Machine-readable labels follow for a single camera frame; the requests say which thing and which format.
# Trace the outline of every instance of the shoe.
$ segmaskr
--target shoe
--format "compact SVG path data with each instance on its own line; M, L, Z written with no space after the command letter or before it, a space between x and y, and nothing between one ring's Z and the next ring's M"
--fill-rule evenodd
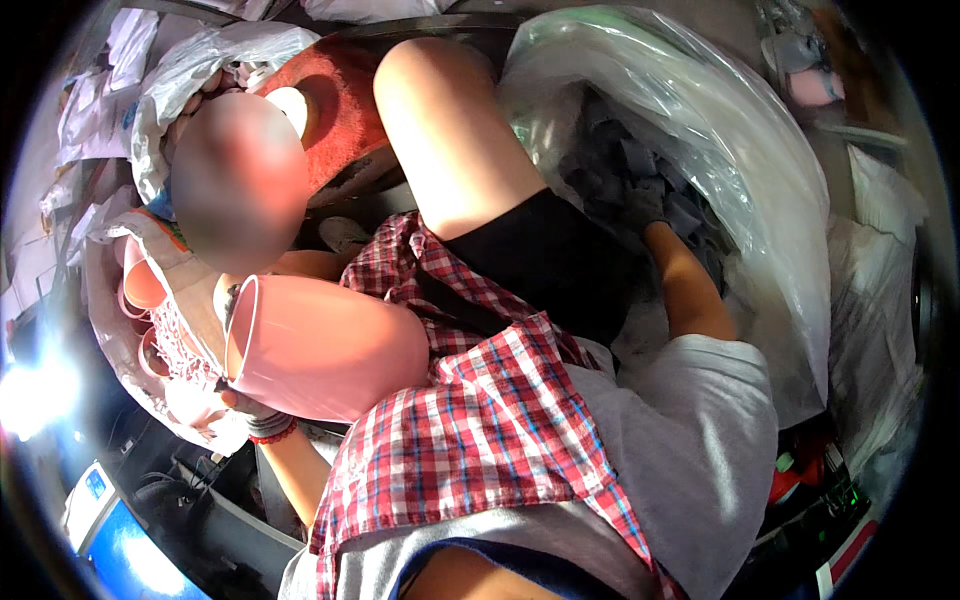
M320 223L320 239L334 252L343 254L350 244L364 245L371 237L352 219L330 217Z

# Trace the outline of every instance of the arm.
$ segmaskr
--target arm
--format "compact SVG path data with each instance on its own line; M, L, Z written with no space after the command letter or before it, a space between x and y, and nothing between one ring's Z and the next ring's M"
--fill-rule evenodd
M663 221L654 221L643 231L643 242L660 272L670 339L700 333L718 340L735 340L733 320L713 280L673 229Z
M279 442L260 447L297 516L308 526L313 525L330 465L299 429Z
M231 389L220 393L227 406L240 413L247 421L251 435L269 438L286 431L291 417L260 404L253 398ZM283 493L290 500L297 516L312 526L317 507L324 495L330 465L297 427L277 442L261 444L267 462L273 468Z

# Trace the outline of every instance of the gray t-shirt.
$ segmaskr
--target gray t-shirt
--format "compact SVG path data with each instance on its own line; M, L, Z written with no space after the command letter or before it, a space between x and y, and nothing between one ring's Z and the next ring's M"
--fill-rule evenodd
M773 477L777 416L766 362L749 344L685 335L660 352L638 396L617 387L605 348L578 341L604 371L564 366L593 416L651 553L690 598L718 598L753 545ZM456 537L553 554L631 599L651 597L655 585L606 521L582 502L562 502L348 540L338 557L338 600L384 597L420 548ZM305 552L294 557L279 597L315 597L316 564Z

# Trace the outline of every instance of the sleeve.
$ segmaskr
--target sleeve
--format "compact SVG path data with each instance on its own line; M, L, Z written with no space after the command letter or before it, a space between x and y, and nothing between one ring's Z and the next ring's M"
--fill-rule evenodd
M719 598L753 546L773 479L777 416L763 356L685 335L636 393L567 370L654 558L690 598Z

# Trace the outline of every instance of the person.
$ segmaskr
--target person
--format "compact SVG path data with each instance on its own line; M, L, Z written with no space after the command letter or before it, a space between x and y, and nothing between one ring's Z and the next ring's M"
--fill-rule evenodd
M635 393L609 345L636 261L549 191L485 60L404 41L374 93L419 211L341 284L420 315L430 383L356 422L332 465L291 417L223 391L311 527L280 597L719 597L763 519L776 415L662 206L628 199L671 338Z

